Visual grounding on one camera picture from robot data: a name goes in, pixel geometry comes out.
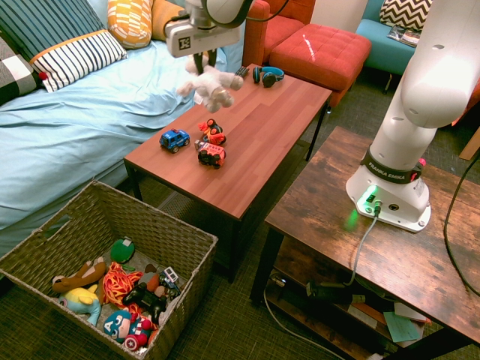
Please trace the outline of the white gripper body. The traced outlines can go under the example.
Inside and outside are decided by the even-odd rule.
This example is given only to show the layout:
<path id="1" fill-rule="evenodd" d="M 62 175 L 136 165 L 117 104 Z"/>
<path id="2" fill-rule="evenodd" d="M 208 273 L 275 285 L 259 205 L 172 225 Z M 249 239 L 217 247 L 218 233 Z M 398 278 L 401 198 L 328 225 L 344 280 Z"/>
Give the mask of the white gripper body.
<path id="1" fill-rule="evenodd" d="M 241 25 L 225 27 L 210 19 L 188 17 L 164 27 L 170 54 L 179 58 L 235 44 L 241 39 Z"/>

